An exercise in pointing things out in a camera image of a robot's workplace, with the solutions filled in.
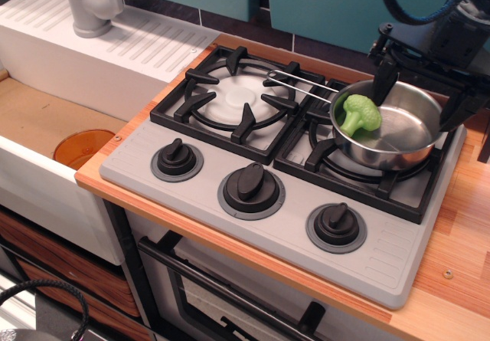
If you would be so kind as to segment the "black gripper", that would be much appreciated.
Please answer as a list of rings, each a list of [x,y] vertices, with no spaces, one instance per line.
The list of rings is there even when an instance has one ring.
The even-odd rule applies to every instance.
[[[489,103],[489,16],[463,11],[425,25],[385,22],[370,57],[377,65],[372,100],[380,106],[403,69],[461,90],[450,97],[439,118],[439,131],[450,132]]]

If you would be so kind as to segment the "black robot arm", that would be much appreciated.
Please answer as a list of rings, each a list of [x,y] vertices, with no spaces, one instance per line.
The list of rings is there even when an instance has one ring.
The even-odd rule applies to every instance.
[[[380,106],[403,69],[458,90],[439,117],[452,131],[489,106],[489,0],[447,0],[426,17],[415,17],[397,0],[383,0],[394,22],[379,27],[369,56],[377,65],[371,98]]]

